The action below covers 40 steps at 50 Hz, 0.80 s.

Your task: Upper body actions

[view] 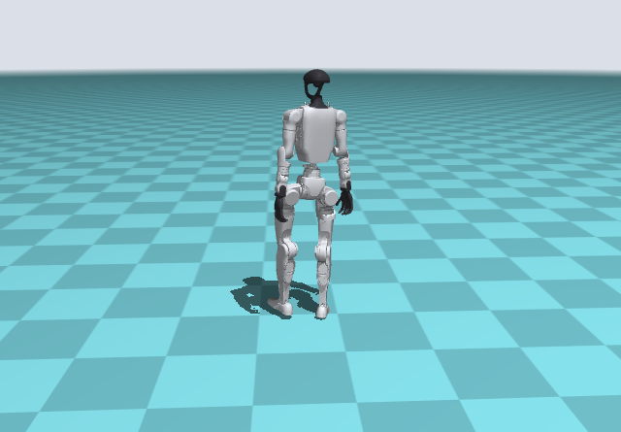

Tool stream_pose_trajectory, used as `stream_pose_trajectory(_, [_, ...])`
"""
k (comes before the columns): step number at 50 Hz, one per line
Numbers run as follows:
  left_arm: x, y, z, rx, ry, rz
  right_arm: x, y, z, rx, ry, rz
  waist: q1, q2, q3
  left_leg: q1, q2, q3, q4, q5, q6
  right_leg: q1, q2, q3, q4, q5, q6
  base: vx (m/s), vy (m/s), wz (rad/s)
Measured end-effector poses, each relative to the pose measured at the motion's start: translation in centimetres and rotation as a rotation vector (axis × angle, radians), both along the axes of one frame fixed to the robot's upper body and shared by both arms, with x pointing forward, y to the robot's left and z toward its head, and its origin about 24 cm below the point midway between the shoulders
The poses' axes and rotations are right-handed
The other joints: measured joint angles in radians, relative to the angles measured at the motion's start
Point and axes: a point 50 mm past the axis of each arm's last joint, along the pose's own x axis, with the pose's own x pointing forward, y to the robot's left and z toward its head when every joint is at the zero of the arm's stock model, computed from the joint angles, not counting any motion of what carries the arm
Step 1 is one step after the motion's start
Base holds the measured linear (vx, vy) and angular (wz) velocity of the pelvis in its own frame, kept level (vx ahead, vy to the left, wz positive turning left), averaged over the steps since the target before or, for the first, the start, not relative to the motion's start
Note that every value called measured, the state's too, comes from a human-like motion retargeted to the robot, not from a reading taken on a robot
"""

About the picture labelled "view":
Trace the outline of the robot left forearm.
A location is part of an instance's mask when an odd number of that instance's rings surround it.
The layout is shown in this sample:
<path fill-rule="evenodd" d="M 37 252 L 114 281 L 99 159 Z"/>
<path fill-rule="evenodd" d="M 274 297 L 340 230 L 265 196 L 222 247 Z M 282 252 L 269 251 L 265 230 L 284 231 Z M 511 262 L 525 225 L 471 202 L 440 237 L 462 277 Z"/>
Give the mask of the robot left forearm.
<path fill-rule="evenodd" d="M 279 193 L 279 188 L 285 185 L 287 191 L 287 182 L 289 175 L 289 168 L 291 163 L 285 160 L 285 148 L 278 148 L 278 172 L 277 172 L 277 184 L 275 186 L 275 192 Z"/>

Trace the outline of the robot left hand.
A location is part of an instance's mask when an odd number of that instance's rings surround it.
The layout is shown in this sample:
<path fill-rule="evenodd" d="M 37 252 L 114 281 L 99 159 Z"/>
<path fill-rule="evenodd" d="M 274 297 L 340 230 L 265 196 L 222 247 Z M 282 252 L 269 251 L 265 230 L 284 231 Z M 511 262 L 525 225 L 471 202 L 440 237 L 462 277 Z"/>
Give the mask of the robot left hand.
<path fill-rule="evenodd" d="M 286 221 L 288 221 L 288 219 L 286 219 L 286 218 L 283 216 L 283 211 L 282 211 L 282 209 L 283 209 L 283 201 L 282 201 L 282 199 L 283 199 L 283 197 L 285 197 L 285 195 L 286 195 L 285 193 L 286 193 L 286 187 L 285 187 L 285 185 L 282 185 L 282 186 L 279 188 L 279 193 L 275 193 L 275 196 L 276 196 L 276 201 L 275 201 L 275 216 L 276 216 L 276 218 L 277 218 L 280 222 L 286 222 Z"/>

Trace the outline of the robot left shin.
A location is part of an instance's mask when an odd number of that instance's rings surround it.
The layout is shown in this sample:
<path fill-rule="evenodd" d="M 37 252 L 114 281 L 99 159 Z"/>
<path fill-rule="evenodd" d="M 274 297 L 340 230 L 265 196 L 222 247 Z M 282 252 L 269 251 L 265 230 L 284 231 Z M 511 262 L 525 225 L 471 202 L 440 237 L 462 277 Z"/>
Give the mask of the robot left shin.
<path fill-rule="evenodd" d="M 277 251 L 277 277 L 278 277 L 278 292 L 279 302 L 281 305 L 284 301 L 288 303 L 289 288 L 293 279 L 295 270 L 295 260 L 288 259 L 289 250 L 286 244 L 281 244 Z M 280 300 L 281 299 L 281 300 Z"/>

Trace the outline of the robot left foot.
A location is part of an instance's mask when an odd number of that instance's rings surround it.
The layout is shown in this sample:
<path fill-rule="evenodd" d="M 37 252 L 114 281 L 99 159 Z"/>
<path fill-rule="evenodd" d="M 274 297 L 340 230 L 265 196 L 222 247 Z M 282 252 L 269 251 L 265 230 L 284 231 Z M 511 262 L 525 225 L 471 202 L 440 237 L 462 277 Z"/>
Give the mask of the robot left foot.
<path fill-rule="evenodd" d="M 284 304 L 281 305 L 281 303 L 278 300 L 279 300 L 279 298 L 277 299 L 277 298 L 271 297 L 271 298 L 268 299 L 267 303 L 271 307 L 273 307 L 274 309 L 279 310 L 282 314 L 284 314 L 286 316 L 293 315 L 292 305 L 290 303 L 287 303 L 286 300 L 284 301 Z"/>

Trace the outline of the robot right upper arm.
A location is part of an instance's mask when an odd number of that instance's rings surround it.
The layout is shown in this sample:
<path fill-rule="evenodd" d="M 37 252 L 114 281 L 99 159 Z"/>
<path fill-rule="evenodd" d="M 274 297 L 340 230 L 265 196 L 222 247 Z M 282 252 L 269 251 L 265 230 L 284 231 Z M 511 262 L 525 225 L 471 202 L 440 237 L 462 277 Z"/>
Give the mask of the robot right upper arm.
<path fill-rule="evenodd" d="M 336 157 L 347 155 L 346 147 L 346 113 L 342 110 L 335 109 L 337 114 L 335 139 L 337 144 L 334 145 L 333 154 Z"/>

